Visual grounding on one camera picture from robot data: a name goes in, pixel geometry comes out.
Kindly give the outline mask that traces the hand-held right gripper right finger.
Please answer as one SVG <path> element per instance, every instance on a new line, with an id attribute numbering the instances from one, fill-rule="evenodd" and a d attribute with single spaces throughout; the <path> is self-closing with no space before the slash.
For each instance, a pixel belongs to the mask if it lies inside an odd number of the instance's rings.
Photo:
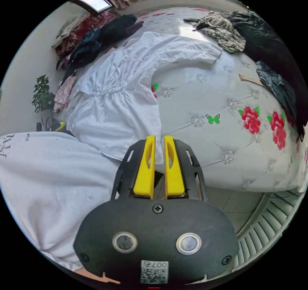
<path id="1" fill-rule="evenodd" d="M 181 167 L 172 136 L 164 137 L 165 197 L 182 197 L 185 193 Z"/>

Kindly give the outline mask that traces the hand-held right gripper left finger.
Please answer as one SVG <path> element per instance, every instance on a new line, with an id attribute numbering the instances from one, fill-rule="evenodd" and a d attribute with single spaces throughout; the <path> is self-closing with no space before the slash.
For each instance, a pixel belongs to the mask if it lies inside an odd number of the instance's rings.
<path id="1" fill-rule="evenodd" d="M 145 140 L 133 192 L 136 197 L 153 197 L 155 178 L 155 136 Z"/>

